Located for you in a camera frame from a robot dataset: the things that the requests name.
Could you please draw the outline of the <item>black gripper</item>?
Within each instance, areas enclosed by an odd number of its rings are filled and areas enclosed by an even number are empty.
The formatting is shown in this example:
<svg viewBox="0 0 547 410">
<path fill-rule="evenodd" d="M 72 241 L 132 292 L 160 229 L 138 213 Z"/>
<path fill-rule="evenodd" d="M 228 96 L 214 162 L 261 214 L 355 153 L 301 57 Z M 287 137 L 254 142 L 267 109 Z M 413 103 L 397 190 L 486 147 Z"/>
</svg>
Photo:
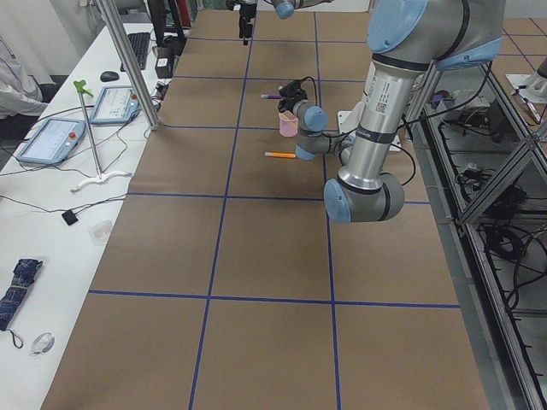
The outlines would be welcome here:
<svg viewBox="0 0 547 410">
<path fill-rule="evenodd" d="M 241 3 L 239 10 L 238 20 L 238 35 L 243 38 L 243 44 L 248 45 L 253 33 L 254 25 L 251 20 L 256 18 L 256 4 L 255 3 Z"/>
<path fill-rule="evenodd" d="M 279 100 L 278 111 L 280 113 L 284 113 L 284 112 L 293 113 L 294 107 L 298 102 L 299 102 L 299 97 L 294 97 L 294 96 L 283 97 Z"/>
</svg>

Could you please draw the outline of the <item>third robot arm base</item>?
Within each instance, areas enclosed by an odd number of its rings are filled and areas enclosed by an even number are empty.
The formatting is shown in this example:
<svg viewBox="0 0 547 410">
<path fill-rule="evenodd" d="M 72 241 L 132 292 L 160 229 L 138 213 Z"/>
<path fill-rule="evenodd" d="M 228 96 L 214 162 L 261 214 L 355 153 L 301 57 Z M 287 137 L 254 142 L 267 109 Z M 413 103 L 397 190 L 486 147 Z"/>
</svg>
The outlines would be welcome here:
<svg viewBox="0 0 547 410">
<path fill-rule="evenodd" d="M 547 60 L 544 59 L 536 71 L 518 86 L 519 93 L 533 103 L 546 103 L 546 70 Z"/>
</svg>

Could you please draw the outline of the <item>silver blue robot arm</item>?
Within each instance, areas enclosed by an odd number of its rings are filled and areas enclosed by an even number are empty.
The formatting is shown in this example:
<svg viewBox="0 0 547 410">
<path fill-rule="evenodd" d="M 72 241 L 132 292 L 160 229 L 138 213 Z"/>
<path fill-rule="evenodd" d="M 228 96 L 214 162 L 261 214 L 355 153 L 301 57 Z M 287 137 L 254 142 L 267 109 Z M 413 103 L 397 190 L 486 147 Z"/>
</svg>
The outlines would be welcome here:
<svg viewBox="0 0 547 410">
<path fill-rule="evenodd" d="M 503 1 L 382 1 L 368 27 L 371 78 L 356 109 L 352 142 L 324 132 L 326 113 L 298 80 L 282 87 L 278 110 L 299 124 L 297 155 L 338 152 L 343 166 L 324 187 L 328 216 L 338 223 L 388 220 L 403 207 L 399 181 L 383 165 L 417 77 L 493 61 L 502 45 Z"/>
<path fill-rule="evenodd" d="M 273 0 L 270 1 L 277 16 L 281 20 L 291 17 L 296 10 L 311 8 L 313 6 L 326 3 L 326 1 L 312 0 Z M 257 4 L 256 0 L 234 0 L 225 1 L 226 8 L 233 11 L 238 6 L 238 37 L 243 41 L 243 45 L 248 45 L 252 38 L 254 22 L 256 19 Z"/>
</svg>

